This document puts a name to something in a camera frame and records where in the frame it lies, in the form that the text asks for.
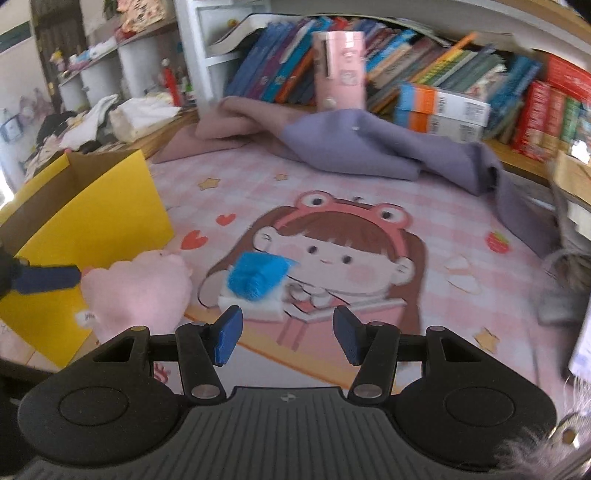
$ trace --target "cardboard box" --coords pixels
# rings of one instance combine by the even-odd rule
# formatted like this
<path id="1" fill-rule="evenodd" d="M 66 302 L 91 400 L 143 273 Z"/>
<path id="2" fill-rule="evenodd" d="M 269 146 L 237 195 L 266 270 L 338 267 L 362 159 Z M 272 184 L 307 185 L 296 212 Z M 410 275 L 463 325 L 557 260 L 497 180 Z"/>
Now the cardboard box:
<path id="1" fill-rule="evenodd" d="M 404 83 L 400 87 L 398 109 L 444 116 L 485 127 L 491 106 L 468 95 L 426 85 Z"/>
<path id="2" fill-rule="evenodd" d="M 460 143 L 478 142 L 482 138 L 483 131 L 480 125 L 399 109 L 394 113 L 394 123 L 415 132 L 439 135 Z"/>
<path id="3" fill-rule="evenodd" d="M 109 267 L 159 249 L 173 229 L 140 151 L 63 155 L 0 210 L 0 239 L 33 265 Z M 90 330 L 80 288 L 0 301 L 0 318 L 42 355 L 65 367 Z"/>

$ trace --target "fluffy fur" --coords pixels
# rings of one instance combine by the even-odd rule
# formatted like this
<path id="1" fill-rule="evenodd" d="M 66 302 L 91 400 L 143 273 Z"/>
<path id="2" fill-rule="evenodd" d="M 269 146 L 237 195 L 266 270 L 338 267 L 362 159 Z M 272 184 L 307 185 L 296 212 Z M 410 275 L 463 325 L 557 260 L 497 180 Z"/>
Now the fluffy fur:
<path id="1" fill-rule="evenodd" d="M 575 380 L 571 405 L 565 405 L 565 411 L 567 414 L 549 438 L 541 432 L 526 431 L 521 438 L 505 442 L 499 455 L 501 468 L 527 480 L 542 480 L 551 468 L 575 450 L 573 445 L 561 442 L 565 429 L 572 428 L 577 432 L 580 445 L 591 441 L 591 384 Z M 573 478 L 582 478 L 583 474 L 581 471 Z"/>

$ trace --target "book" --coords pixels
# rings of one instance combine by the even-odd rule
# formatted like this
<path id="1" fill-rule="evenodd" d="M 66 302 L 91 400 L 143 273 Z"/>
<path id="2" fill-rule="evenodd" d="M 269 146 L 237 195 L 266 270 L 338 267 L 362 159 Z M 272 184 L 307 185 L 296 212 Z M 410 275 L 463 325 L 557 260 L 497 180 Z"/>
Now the book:
<path id="1" fill-rule="evenodd" d="M 554 158 L 558 151 L 565 104 L 566 93 L 551 88 L 548 100 L 548 113 L 546 114 L 544 125 L 544 137 L 542 139 L 542 148 L 545 150 L 544 158 L 546 160 Z"/>
<path id="2" fill-rule="evenodd" d="M 483 131 L 481 125 L 400 109 L 394 112 L 394 123 L 415 132 L 439 135 L 460 143 L 478 142 Z"/>
<path id="3" fill-rule="evenodd" d="M 417 33 L 413 30 L 404 30 L 394 37 L 388 45 L 380 51 L 375 57 L 370 60 L 366 60 L 365 71 L 368 75 L 372 73 L 372 70 L 376 68 L 382 61 L 387 59 L 392 53 L 394 53 L 403 43 L 408 42 Z"/>
<path id="4" fill-rule="evenodd" d="M 267 61 L 260 78 L 246 94 L 247 97 L 258 99 L 263 94 L 267 84 L 275 78 L 277 71 L 279 71 L 280 60 L 283 52 L 285 52 L 285 50 L 292 44 L 299 30 L 309 21 L 310 20 L 308 18 L 302 18 L 298 23 L 293 25 L 293 28 L 287 34 L 281 45 L 277 48 L 273 57 Z"/>
<path id="5" fill-rule="evenodd" d="M 580 102 L 591 101 L 591 73 L 545 51 L 536 52 L 542 63 L 541 79 Z"/>
<path id="6" fill-rule="evenodd" d="M 377 53 L 376 49 L 393 33 L 394 30 L 386 27 L 381 29 L 372 39 L 367 39 L 365 42 L 365 59 L 367 60 L 368 57 L 374 56 Z"/>
<path id="7" fill-rule="evenodd" d="M 532 82 L 511 144 L 513 150 L 533 160 L 543 161 L 544 159 L 541 143 L 544 137 L 549 99 L 550 85 L 539 80 Z"/>
<path id="8" fill-rule="evenodd" d="M 287 103 L 295 105 L 299 103 L 300 98 L 304 95 L 304 92 L 310 85 L 314 84 L 314 69 L 309 69 L 305 72 L 302 76 L 299 83 L 295 86 L 295 88 L 290 93 L 289 97 L 287 98 Z"/>
<path id="9" fill-rule="evenodd" d="M 209 46 L 210 55 L 224 55 L 236 50 L 238 46 L 252 33 L 267 28 L 270 23 L 283 21 L 298 21 L 299 15 L 251 14 L 238 25 L 226 33 L 213 45 Z"/>
<path id="10" fill-rule="evenodd" d="M 297 103 L 301 105 L 309 105 L 312 99 L 314 98 L 315 89 L 314 89 L 314 80 L 310 82 L 304 92 L 302 93 L 301 97 L 298 99 Z"/>
<path id="11" fill-rule="evenodd" d="M 304 34 L 301 35 L 301 40 L 298 42 L 297 46 L 295 47 L 293 52 L 291 52 L 291 55 L 289 55 L 289 57 L 287 57 L 286 55 L 288 52 L 285 52 L 284 58 L 287 59 L 284 62 L 282 62 L 282 65 L 279 71 L 277 72 L 275 79 L 272 82 L 270 82 L 269 85 L 267 85 L 265 93 L 263 93 L 263 95 L 261 96 L 261 100 L 264 100 L 265 102 L 273 102 L 275 96 L 279 93 L 281 86 L 291 75 L 298 62 L 304 57 L 304 55 L 306 55 L 308 50 L 310 50 L 312 44 L 312 33 L 314 33 L 315 31 L 328 30 L 331 23 L 332 21 L 330 20 L 330 18 L 320 17 L 314 20 L 314 23 L 310 25 L 309 28 L 303 27 L 302 29 L 300 29 L 300 32 L 302 32 L 303 29 L 306 29 L 304 30 Z"/>
<path id="12" fill-rule="evenodd" d="M 384 86 L 378 93 L 373 95 L 368 100 L 368 110 L 373 113 L 380 113 L 386 109 L 398 97 L 400 85 L 412 78 L 419 70 L 423 69 L 425 65 L 433 62 L 436 58 L 441 56 L 443 47 L 436 45 L 429 50 L 427 54 L 409 65 L 396 78 L 392 79 L 386 86 Z"/>
<path id="13" fill-rule="evenodd" d="M 507 114 L 508 109 L 516 102 L 516 98 L 523 95 L 540 70 L 541 63 L 539 61 L 527 59 L 525 57 L 523 58 L 525 59 L 523 63 L 528 64 L 525 67 L 525 73 L 522 73 L 523 67 L 521 66 L 518 66 L 518 68 L 512 68 L 503 85 L 501 85 L 497 92 L 491 97 L 491 126 L 494 126 L 501 121 L 501 119 Z"/>
<path id="14" fill-rule="evenodd" d="M 386 25 L 384 25 L 383 23 L 376 23 L 375 26 L 373 27 L 373 29 L 371 29 L 371 31 L 365 36 L 365 45 L 366 45 L 366 49 L 367 49 L 367 45 L 369 45 L 371 42 L 374 41 L 375 37 L 378 36 L 378 34 L 384 30 L 386 28 Z"/>
<path id="15" fill-rule="evenodd" d="M 435 42 L 428 37 L 419 39 L 410 51 L 406 52 L 397 62 L 387 67 L 373 82 L 368 84 L 368 98 L 379 92 L 391 80 L 421 59 L 435 46 Z"/>
<path id="16" fill-rule="evenodd" d="M 388 58 L 381 61 L 371 72 L 367 75 L 367 80 L 369 82 L 375 80 L 385 69 L 397 63 L 404 54 L 411 50 L 411 44 L 404 42 L 402 43 L 394 52 L 392 52 Z"/>
<path id="17" fill-rule="evenodd" d="M 480 68 L 480 65 L 487 61 L 488 57 L 495 51 L 493 44 L 487 44 L 476 52 L 476 55 L 470 62 L 466 63 L 461 69 L 457 70 L 454 75 L 451 75 L 445 82 L 439 85 L 440 88 L 446 90 L 455 90 L 458 83 L 465 80 L 467 76 L 472 75 L 472 72 Z"/>
<path id="18" fill-rule="evenodd" d="M 509 114 L 506 115 L 501 122 L 501 134 L 499 135 L 499 142 L 502 144 L 508 145 L 511 142 L 513 133 L 515 132 L 515 127 L 517 125 L 517 120 L 519 119 L 519 113 L 523 108 L 523 104 L 523 100 L 519 99 L 519 101 L 511 108 Z"/>
<path id="19" fill-rule="evenodd" d="M 438 76 L 435 79 L 433 79 L 431 86 L 441 86 L 443 82 L 445 82 L 449 77 L 451 77 L 454 73 L 461 69 L 466 63 L 471 61 L 471 59 L 473 59 L 477 54 L 478 52 L 472 50 L 464 50 L 462 55 L 457 58 L 457 63 L 452 63 L 452 65 L 447 71 L 443 72 L 441 76 Z"/>
<path id="20" fill-rule="evenodd" d="M 454 55 L 452 59 L 445 61 L 441 65 L 441 68 L 437 69 L 436 72 L 433 72 L 433 75 L 431 76 L 431 78 L 424 80 L 422 83 L 424 85 L 429 85 L 432 87 L 436 86 L 435 83 L 437 83 L 437 84 L 441 83 L 439 81 L 439 79 L 441 77 L 443 77 L 445 74 L 447 74 L 447 72 L 449 72 L 451 69 L 453 69 L 455 65 L 460 63 L 460 61 L 462 61 L 462 59 L 466 58 L 469 53 L 470 53 L 470 50 L 458 50 L 457 55 Z"/>
<path id="21" fill-rule="evenodd" d="M 493 66 L 488 72 L 480 77 L 468 90 L 464 91 L 466 95 L 486 102 L 493 87 L 498 83 L 501 76 L 507 71 L 504 64 L 499 63 Z"/>
<path id="22" fill-rule="evenodd" d="M 425 68 L 423 68 L 422 70 L 420 70 L 418 73 L 416 73 L 411 78 L 410 81 L 411 82 L 416 82 L 418 79 L 422 78 L 423 75 L 425 75 L 429 70 L 431 70 L 431 68 L 432 68 L 432 66 L 434 66 L 434 64 L 436 64 L 439 61 L 445 61 L 445 60 L 449 59 L 458 50 L 463 49 L 466 45 L 468 45 L 470 42 L 472 42 L 477 36 L 478 36 L 478 34 L 476 32 L 471 32 L 468 35 L 466 35 L 465 37 L 463 37 L 455 45 L 447 48 L 444 53 L 442 53 L 434 62 L 432 62 L 432 64 L 426 66 Z"/>
<path id="23" fill-rule="evenodd" d="M 329 30 L 345 30 L 350 28 L 353 25 L 352 21 L 347 20 L 343 17 L 335 17 L 333 18 L 332 24 Z M 284 82 L 279 90 L 279 93 L 275 97 L 276 103 L 286 103 L 288 101 L 288 97 L 290 93 L 293 91 L 295 86 L 301 80 L 302 76 L 305 72 L 312 69 L 314 64 L 314 51 L 312 49 L 308 50 L 304 57 L 300 60 L 300 62 L 295 66 L 294 70 L 291 72 L 289 78 Z"/>
<path id="24" fill-rule="evenodd" d="M 402 30 L 386 28 L 384 32 L 385 34 L 380 35 L 380 42 L 378 42 L 377 45 L 372 45 L 371 50 L 368 50 L 365 54 L 365 64 L 367 65 L 367 62 L 383 51 L 401 31 Z"/>
<path id="25" fill-rule="evenodd" d="M 264 75 L 264 70 L 267 65 L 271 62 L 271 60 L 277 55 L 277 51 L 283 46 L 284 40 L 289 37 L 290 32 L 293 31 L 295 25 L 293 23 L 282 23 L 282 30 L 279 33 L 277 39 L 261 60 L 259 66 L 256 68 L 255 73 L 252 75 L 251 81 L 248 83 L 248 86 L 244 90 L 244 96 L 250 96 L 251 92 L 258 86 L 259 82 L 261 81 L 261 77 Z"/>
<path id="26" fill-rule="evenodd" d="M 503 59 L 499 55 L 493 54 L 488 56 L 484 61 L 474 65 L 474 68 L 467 72 L 466 77 L 457 82 L 452 90 L 465 93 L 471 86 L 478 82 L 478 80 L 483 78 L 484 75 L 502 63 Z"/>
<path id="27" fill-rule="evenodd" d="M 435 87 L 404 83 L 400 87 L 398 109 L 445 116 L 486 126 L 491 106 L 461 93 Z"/>
<path id="28" fill-rule="evenodd" d="M 419 83 L 421 85 L 429 85 L 430 81 L 435 78 L 439 77 L 443 72 L 445 72 L 456 59 L 458 59 L 464 51 L 462 49 L 456 50 L 448 59 L 438 61 L 433 68 L 429 70 L 422 78 L 418 79 L 415 83 Z"/>
<path id="29" fill-rule="evenodd" d="M 559 145 L 559 149 L 565 153 L 568 153 L 570 144 L 574 140 L 574 131 L 577 128 L 580 107 L 581 102 L 571 96 L 567 97 L 564 106 L 564 117 L 562 121 L 562 129 L 560 131 Z"/>
<path id="30" fill-rule="evenodd" d="M 248 52 L 248 55 L 238 67 L 236 75 L 234 75 L 234 78 L 228 84 L 226 88 L 226 96 L 243 95 L 244 90 L 246 89 L 248 82 L 250 82 L 255 69 L 258 67 L 263 56 L 266 55 L 268 50 L 273 45 L 273 42 L 279 35 L 279 27 L 280 24 L 272 23 L 265 30 L 263 30 L 262 35 L 251 48 L 250 52 Z"/>

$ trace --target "blue sponge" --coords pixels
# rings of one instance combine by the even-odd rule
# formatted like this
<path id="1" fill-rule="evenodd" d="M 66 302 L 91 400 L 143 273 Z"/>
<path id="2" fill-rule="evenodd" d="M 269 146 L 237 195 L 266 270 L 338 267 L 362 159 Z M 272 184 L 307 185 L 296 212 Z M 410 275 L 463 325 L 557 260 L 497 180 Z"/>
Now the blue sponge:
<path id="1" fill-rule="evenodd" d="M 294 263 L 265 252 L 243 253 L 228 276 L 228 288 L 243 299 L 263 299 L 281 283 Z"/>

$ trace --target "stuffed toy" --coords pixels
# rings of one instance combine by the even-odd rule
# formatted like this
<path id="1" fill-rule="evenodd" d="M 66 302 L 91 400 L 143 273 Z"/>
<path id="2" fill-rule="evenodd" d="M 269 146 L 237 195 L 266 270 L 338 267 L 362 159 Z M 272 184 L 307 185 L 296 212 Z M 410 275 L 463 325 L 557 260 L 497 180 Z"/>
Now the stuffed toy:
<path id="1" fill-rule="evenodd" d="M 107 270 L 83 272 L 80 289 L 89 311 L 76 320 L 101 343 L 136 325 L 152 335 L 173 333 L 191 299 L 192 271 L 183 258 L 162 250 L 143 252 Z"/>

